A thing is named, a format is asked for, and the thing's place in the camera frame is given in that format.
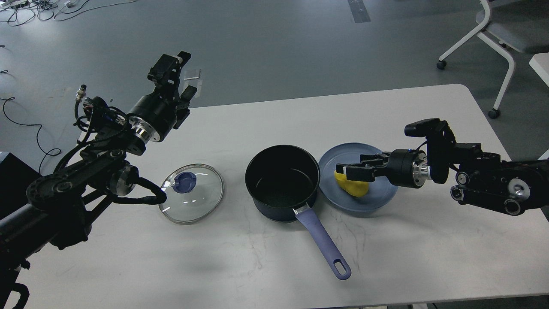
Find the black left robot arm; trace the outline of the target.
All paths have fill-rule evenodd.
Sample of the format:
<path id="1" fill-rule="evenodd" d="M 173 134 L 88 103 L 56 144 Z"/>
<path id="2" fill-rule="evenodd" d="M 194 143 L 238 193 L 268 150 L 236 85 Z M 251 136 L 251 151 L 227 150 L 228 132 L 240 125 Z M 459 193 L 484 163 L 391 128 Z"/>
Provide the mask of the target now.
<path id="1" fill-rule="evenodd" d="M 190 115 L 197 92 L 179 92 L 182 69 L 191 54 L 162 55 L 147 75 L 154 83 L 128 113 L 110 107 L 100 97 L 88 97 L 81 85 L 75 98 L 75 125 L 85 132 L 57 163 L 52 174 L 26 188 L 26 205 L 1 219 L 1 307 L 18 293 L 16 309 L 23 309 L 30 293 L 18 283 L 28 258 L 46 244 L 59 250 L 87 241 L 92 224 L 111 204 L 159 205 L 167 195 L 139 175 L 126 156 L 141 156 L 148 142 L 162 142 Z"/>

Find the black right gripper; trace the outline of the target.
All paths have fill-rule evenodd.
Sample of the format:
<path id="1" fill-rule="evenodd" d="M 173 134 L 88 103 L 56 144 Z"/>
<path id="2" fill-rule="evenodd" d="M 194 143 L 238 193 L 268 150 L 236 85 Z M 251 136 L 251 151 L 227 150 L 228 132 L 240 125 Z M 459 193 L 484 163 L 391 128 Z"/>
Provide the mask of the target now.
<path id="1" fill-rule="evenodd" d="M 381 166 L 386 165 L 387 174 Z M 390 153 L 361 154 L 358 164 L 336 164 L 336 172 L 347 180 L 374 182 L 386 177 L 395 186 L 421 188 L 431 178 L 427 154 L 417 149 L 395 149 Z"/>

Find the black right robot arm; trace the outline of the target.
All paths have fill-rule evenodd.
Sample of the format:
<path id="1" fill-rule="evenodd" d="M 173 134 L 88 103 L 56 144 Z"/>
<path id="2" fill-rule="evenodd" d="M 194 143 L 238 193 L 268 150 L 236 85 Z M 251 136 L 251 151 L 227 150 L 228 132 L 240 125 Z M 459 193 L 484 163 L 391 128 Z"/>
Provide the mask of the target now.
<path id="1" fill-rule="evenodd" d="M 395 186 L 421 188 L 427 180 L 445 184 L 454 170 L 457 184 L 450 195 L 461 205 L 518 216 L 549 203 L 548 160 L 503 161 L 497 153 L 484 152 L 480 143 L 458 143 L 439 118 L 408 124 L 404 134 L 424 137 L 427 150 L 362 154 L 358 164 L 336 164 L 335 171 L 351 181 L 384 176 Z"/>

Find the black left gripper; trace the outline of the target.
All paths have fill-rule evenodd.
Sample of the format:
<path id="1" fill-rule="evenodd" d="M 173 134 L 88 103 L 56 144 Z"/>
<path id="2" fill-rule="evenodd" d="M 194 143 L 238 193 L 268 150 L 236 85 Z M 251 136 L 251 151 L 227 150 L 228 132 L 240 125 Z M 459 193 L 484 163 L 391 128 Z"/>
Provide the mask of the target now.
<path id="1" fill-rule="evenodd" d="M 142 96 L 127 114 L 152 127 L 155 142 L 162 142 L 173 127 L 179 128 L 190 115 L 190 101 L 198 88 L 188 85 L 181 96 L 178 91 L 181 70 L 190 59 L 191 54 L 186 51 L 163 54 L 147 74 L 147 79 L 155 84 L 155 93 Z"/>

